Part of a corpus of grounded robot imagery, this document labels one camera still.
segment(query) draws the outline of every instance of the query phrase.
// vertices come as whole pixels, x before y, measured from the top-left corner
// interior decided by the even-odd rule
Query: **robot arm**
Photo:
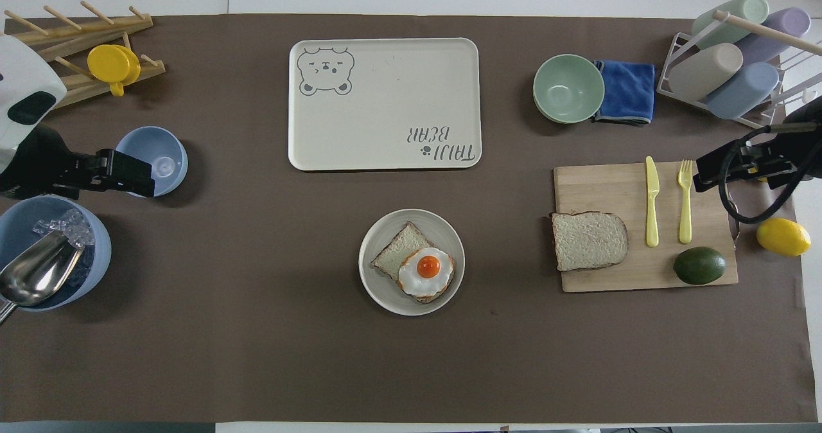
[[[53,129],[39,125],[65,97],[59,76],[14,36],[0,34],[0,193],[28,199],[80,190],[124,190],[153,196],[152,166],[112,149],[71,152]]]
[[[749,142],[770,132],[777,135],[766,143]],[[800,181],[822,178],[822,97],[802,106],[780,125],[765,126],[708,152],[696,160],[696,166],[697,192],[719,185],[722,204],[734,219],[748,224],[762,222],[784,204]],[[784,186],[784,190],[760,215],[742,216],[729,202],[727,183],[754,178],[767,178],[770,189]]]

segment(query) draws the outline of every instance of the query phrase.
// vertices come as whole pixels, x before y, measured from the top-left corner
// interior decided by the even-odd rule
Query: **bear drawing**
[[[302,75],[300,92],[306,96],[312,96],[318,90],[350,93],[349,76],[353,67],[354,56],[347,49],[341,52],[333,48],[320,48],[314,52],[305,49],[297,58],[297,68]]]

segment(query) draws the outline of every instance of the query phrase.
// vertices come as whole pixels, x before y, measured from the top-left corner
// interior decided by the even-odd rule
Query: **white plate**
[[[288,160],[300,170],[479,161],[479,55],[465,38],[309,40],[288,63]]]
[[[371,265],[376,255],[394,239],[394,236],[409,220],[434,245],[454,258],[454,278],[451,279],[446,292],[431,303],[423,304],[406,295],[399,289],[394,279]],[[388,213],[371,226],[360,246],[359,269],[362,284],[368,295],[383,308],[398,315],[426,315],[443,307],[460,288],[465,271],[465,251],[457,232],[446,220],[431,211],[406,208]]]

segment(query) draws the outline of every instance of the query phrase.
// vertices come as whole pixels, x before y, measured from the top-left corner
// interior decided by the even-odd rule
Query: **blue bowl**
[[[152,165],[155,197],[177,189],[188,172],[186,149],[168,129],[159,126],[143,126],[129,132],[116,150]]]
[[[0,267],[5,267],[42,237],[32,231],[38,220],[58,219],[71,208],[76,208],[85,216],[94,234],[94,245],[85,247],[83,256],[80,257],[80,262],[88,262],[90,258],[86,255],[91,255],[91,267],[85,277],[76,277],[71,273],[64,286],[43,303],[36,306],[21,306],[21,310],[47,311],[67,305],[90,292],[109,268],[111,238],[103,223],[91,211],[55,195],[42,195],[23,200],[0,216]]]

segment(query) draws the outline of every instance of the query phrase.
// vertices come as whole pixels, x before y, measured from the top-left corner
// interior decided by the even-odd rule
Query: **black cable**
[[[742,149],[742,147],[748,145],[748,141],[751,140],[753,137],[757,137],[760,134],[766,134],[766,132],[771,132],[770,126],[765,126],[763,128],[759,128],[756,131],[749,132],[743,137],[740,137],[736,141],[734,141],[733,145],[730,149],[728,149],[728,153],[725,154],[725,158],[722,159],[722,164],[719,166],[719,199],[722,200],[722,205],[725,207],[725,210],[733,217],[734,219],[738,220],[738,222],[742,222],[745,224],[758,224],[763,222],[763,220],[768,219],[769,217],[773,216],[773,213],[776,213],[782,205],[787,202],[787,199],[791,196],[793,191],[802,181],[802,178],[805,177],[805,174],[809,172],[810,166],[813,164],[814,160],[816,160],[816,156],[820,150],[822,150],[822,139],[817,141],[816,145],[814,145],[808,155],[805,157],[805,160],[796,168],[796,173],[793,179],[787,183],[779,196],[770,207],[766,208],[765,211],[758,214],[757,216],[743,216],[740,215],[739,211],[731,205],[731,201],[728,198],[728,172],[731,169],[731,161],[737,154],[737,152]]]

